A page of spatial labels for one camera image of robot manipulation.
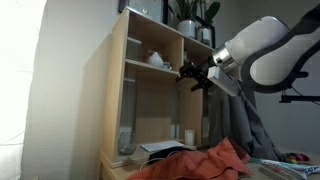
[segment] black cable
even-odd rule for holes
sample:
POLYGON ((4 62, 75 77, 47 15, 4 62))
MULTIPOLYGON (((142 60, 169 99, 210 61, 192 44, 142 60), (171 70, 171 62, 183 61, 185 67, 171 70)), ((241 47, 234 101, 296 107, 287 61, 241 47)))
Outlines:
MULTIPOLYGON (((300 96, 304 96, 303 94, 301 94, 301 93, 299 93, 293 86, 291 86, 292 87, 292 89, 297 93, 297 94, 299 94, 300 96)), ((318 105, 318 106, 320 106, 320 103, 317 103, 317 102, 315 102, 315 101, 311 101, 312 103, 314 103, 314 104, 316 104, 316 105, 318 105)))

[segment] red towel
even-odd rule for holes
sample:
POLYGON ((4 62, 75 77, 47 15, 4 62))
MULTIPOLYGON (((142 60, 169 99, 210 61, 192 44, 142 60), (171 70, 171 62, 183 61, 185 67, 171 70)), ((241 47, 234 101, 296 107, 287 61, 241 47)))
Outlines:
POLYGON ((206 153, 182 151, 128 177, 132 179, 238 179, 238 172, 252 174, 244 162, 249 155, 228 138, 206 153))

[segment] potted plant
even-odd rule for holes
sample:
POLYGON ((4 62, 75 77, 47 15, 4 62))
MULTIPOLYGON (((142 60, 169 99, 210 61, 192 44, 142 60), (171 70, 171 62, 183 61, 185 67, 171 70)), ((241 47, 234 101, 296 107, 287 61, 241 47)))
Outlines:
POLYGON ((197 39, 204 44, 212 47, 212 26, 213 18, 216 16, 220 9, 220 2, 213 2, 207 9, 207 0, 200 0, 200 13, 201 13, 201 26, 197 30, 197 39))
POLYGON ((186 36, 196 37, 196 16, 199 0, 176 0, 178 13, 176 14, 180 23, 178 31, 186 36))

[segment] plant pot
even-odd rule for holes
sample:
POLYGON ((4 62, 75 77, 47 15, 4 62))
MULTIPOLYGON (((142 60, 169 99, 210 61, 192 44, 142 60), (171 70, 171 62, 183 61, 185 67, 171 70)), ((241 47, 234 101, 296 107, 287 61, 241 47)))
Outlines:
POLYGON ((209 27, 201 26, 197 30, 197 40, 206 44, 210 47, 212 46, 212 30, 209 27))
POLYGON ((177 29, 182 34, 184 34, 188 37, 196 38, 196 23, 194 21, 191 21, 191 20, 181 21, 178 24, 177 29))

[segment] green leaves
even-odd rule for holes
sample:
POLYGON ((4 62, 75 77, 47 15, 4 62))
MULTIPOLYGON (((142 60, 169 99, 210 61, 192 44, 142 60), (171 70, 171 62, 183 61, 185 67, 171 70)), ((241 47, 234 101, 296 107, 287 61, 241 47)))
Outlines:
POLYGON ((220 2, 213 2, 208 10, 205 11, 205 19, 204 19, 204 25, 211 26, 213 23, 213 18, 216 16, 220 9, 220 2))
POLYGON ((177 18, 183 20, 196 20, 199 0, 176 0, 179 12, 177 18))

